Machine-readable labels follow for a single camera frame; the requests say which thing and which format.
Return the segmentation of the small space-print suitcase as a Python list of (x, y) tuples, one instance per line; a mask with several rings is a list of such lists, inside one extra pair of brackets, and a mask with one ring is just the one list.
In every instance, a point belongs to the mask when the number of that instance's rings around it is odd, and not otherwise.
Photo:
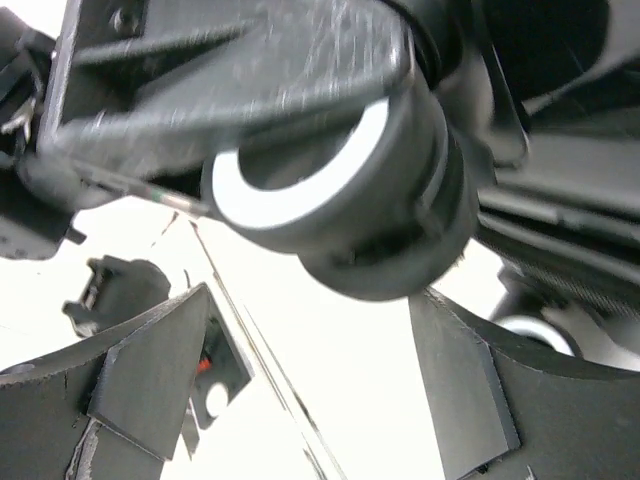
[(343, 295), (505, 262), (493, 322), (639, 366), (635, 1), (71, 1), (1, 12), (1, 254), (125, 196), (229, 227)]

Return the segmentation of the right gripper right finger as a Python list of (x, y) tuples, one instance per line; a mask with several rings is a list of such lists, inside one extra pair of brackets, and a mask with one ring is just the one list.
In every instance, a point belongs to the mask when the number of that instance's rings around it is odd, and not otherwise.
[(445, 478), (638, 478), (638, 373), (554, 353), (431, 290), (408, 304)]

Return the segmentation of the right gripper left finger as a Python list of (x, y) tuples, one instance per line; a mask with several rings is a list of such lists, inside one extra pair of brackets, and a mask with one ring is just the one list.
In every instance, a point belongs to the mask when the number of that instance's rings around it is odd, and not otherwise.
[(4, 479), (157, 479), (172, 459), (210, 317), (199, 284), (1, 376)]

